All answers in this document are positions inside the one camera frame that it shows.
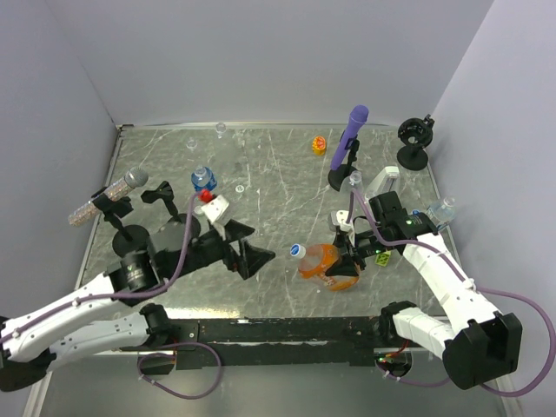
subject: black stand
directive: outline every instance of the black stand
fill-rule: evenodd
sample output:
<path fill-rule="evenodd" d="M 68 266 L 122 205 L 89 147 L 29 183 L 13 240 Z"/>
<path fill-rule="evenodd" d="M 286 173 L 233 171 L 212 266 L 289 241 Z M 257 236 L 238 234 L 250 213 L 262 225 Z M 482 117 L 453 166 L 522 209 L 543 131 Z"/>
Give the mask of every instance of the black stand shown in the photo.
<path fill-rule="evenodd" d="M 336 191 L 340 191 L 341 183 L 344 181 L 344 178 L 347 178 L 351 175 L 352 172 L 356 171 L 356 167 L 352 167 L 352 164 L 357 161 L 357 151 L 359 150 L 359 141 L 357 140 L 357 136 L 351 142 L 351 147 L 349 148 L 349 154 L 347 155 L 347 163 L 343 163 L 338 167 L 337 170 L 328 171 L 328 183 L 330 187 L 335 189 Z"/>
<path fill-rule="evenodd" d="M 145 249 L 149 231 L 138 224 L 124 227 L 120 220 L 133 211 L 131 200 L 129 197 L 123 197 L 113 202 L 103 193 L 105 189 L 101 189 L 92 198 L 95 207 L 103 212 L 104 221 L 109 222 L 118 231 L 112 239 L 112 249 L 121 258 L 129 252 Z"/>
<path fill-rule="evenodd" d="M 174 204 L 174 190 L 168 181 L 163 181 L 156 189 L 147 190 L 141 194 L 142 202 L 152 204 L 156 200 L 162 200 L 164 206 L 170 214 L 168 223 L 177 222 L 185 224 L 187 220 L 186 213 L 178 213 L 177 207 Z M 199 237 L 201 234 L 201 224 L 196 217 L 191 216 L 191 238 Z"/>
<path fill-rule="evenodd" d="M 431 115 L 424 119 L 408 119 L 398 129 L 398 137 L 406 146 L 398 151 L 400 165 L 412 171 L 427 167 L 428 155 L 424 148 L 433 141 L 434 120 Z"/>

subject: microphone stand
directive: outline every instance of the microphone stand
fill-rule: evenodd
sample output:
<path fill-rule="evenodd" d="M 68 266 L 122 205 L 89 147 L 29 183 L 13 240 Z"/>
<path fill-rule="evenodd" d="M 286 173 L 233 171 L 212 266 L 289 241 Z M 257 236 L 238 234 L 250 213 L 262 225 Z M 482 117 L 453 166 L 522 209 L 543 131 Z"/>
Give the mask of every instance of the microphone stand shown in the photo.
<path fill-rule="evenodd" d="M 337 170 L 328 171 L 328 183 L 330 187 L 336 191 L 340 191 L 341 183 L 344 178 L 351 175 L 352 172 L 356 171 L 357 168 L 353 167 L 353 163 L 357 161 L 357 151 L 359 150 L 359 140 L 357 136 L 351 141 L 351 146 L 349 148 L 349 154 L 347 154 L 347 163 L 343 163 L 338 167 Z"/>
<path fill-rule="evenodd" d="M 131 199 L 122 197 L 113 202 L 103 193 L 105 189 L 106 187 L 92 195 L 92 202 L 97 209 L 103 212 L 104 221 L 109 222 L 117 230 L 112 239 L 112 249 L 116 255 L 123 258 L 129 252 L 146 249 L 149 231 L 138 224 L 123 226 L 120 220 L 133 211 Z"/>

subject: clear glass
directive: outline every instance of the clear glass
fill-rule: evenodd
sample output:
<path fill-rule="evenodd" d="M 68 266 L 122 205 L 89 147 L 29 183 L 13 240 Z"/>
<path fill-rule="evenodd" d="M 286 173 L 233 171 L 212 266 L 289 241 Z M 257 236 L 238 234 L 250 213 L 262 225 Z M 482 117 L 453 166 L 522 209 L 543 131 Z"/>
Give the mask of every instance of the clear glass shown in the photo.
<path fill-rule="evenodd" d="M 363 175 L 360 171 L 354 171 L 350 176 L 344 178 L 340 186 L 340 194 L 349 196 L 352 189 L 358 189 L 363 195 Z"/>
<path fill-rule="evenodd" d="M 195 150 L 197 148 L 197 141 L 193 137 L 190 137 L 185 146 L 187 146 L 189 150 Z"/>
<path fill-rule="evenodd" d="M 222 139 L 224 133 L 226 132 L 226 125 L 222 122 L 219 122 L 215 126 L 216 134 L 218 135 L 218 139 Z"/>
<path fill-rule="evenodd" d="M 455 198 L 440 198 L 428 206 L 426 214 L 428 218 L 433 221 L 438 230 L 441 231 L 455 218 Z"/>

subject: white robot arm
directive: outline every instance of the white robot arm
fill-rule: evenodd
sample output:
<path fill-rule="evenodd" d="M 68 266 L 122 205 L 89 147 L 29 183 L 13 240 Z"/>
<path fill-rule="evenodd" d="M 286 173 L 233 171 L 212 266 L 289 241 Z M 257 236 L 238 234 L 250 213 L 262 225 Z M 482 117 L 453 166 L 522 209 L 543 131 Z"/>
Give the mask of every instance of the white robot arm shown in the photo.
<path fill-rule="evenodd" d="M 228 270 L 248 279 L 275 257 L 274 252 L 247 242 L 247 236 L 255 230 L 231 219 L 229 202 L 222 195 L 211 196 L 202 209 L 212 228 L 189 240 L 178 276 L 223 261 Z M 183 237 L 183 224 L 163 228 L 149 237 L 146 251 L 127 254 L 73 293 L 33 313 L 0 318 L 0 390 L 27 387 L 47 372 L 90 354 L 161 346 L 171 328 L 163 306 L 149 304 L 121 319 L 99 319 L 114 313 L 128 314 L 139 302 L 168 289 L 165 280 L 176 271 Z M 239 254 L 232 242 L 239 242 Z M 128 296 L 116 296 L 122 293 Z"/>
<path fill-rule="evenodd" d="M 403 257 L 421 274 L 446 312 L 450 325 L 424 314 L 419 308 L 408 308 L 394 316 L 398 334 L 419 343 L 439 358 L 445 349 L 445 341 L 452 340 L 457 333 L 469 327 L 470 321 L 483 323 L 494 320 L 498 309 L 479 293 L 465 272 L 450 255 L 442 236 L 426 234 L 418 236 L 438 249 L 460 271 L 466 280 L 461 281 L 448 264 L 429 249 L 407 245 Z"/>

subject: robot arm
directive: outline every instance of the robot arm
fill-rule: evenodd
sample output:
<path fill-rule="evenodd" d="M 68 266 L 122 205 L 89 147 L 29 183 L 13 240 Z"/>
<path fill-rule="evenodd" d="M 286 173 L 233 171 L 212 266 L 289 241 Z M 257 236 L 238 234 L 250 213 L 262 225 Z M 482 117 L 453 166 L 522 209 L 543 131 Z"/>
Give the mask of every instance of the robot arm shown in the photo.
<path fill-rule="evenodd" d="M 365 258 L 398 250 L 421 274 L 444 308 L 449 324 L 423 313 L 413 303 L 393 303 L 381 312 L 381 333 L 388 341 L 408 339 L 440 357 L 451 380 L 461 389 L 509 374 L 517 368 L 521 323 L 502 314 L 487 300 L 450 255 L 444 240 L 423 213 L 409 215 L 395 192 L 370 200 L 379 231 L 388 242 L 418 241 L 432 246 L 456 268 L 464 281 L 439 254 L 414 244 L 384 246 L 372 231 L 355 234 L 343 212 L 329 218 L 340 260 L 327 275 L 348 275 L 366 267 Z"/>
<path fill-rule="evenodd" d="M 230 218 L 229 202 L 221 195 L 203 206 L 210 230 L 189 242 L 179 276 L 223 261 L 228 270 L 245 280 L 275 257 L 274 252 L 254 248 L 246 238 L 255 230 Z M 127 254 L 91 282 L 62 299 L 16 319 L 0 318 L 0 389 L 13 391 L 41 380 L 46 372 L 81 357 L 113 348 L 156 344 L 166 341 L 168 317 L 161 306 L 146 306 L 139 314 L 116 321 L 97 321 L 125 312 L 142 299 L 115 300 L 120 292 L 141 293 L 159 287 L 169 278 L 182 251 L 185 226 L 172 223 L 147 241 L 147 251 Z M 238 254 L 230 245 L 239 243 Z M 84 297 L 108 295 L 81 302 Z M 72 303 L 69 308 L 62 305 Z M 45 313 L 48 318 L 20 331 Z"/>

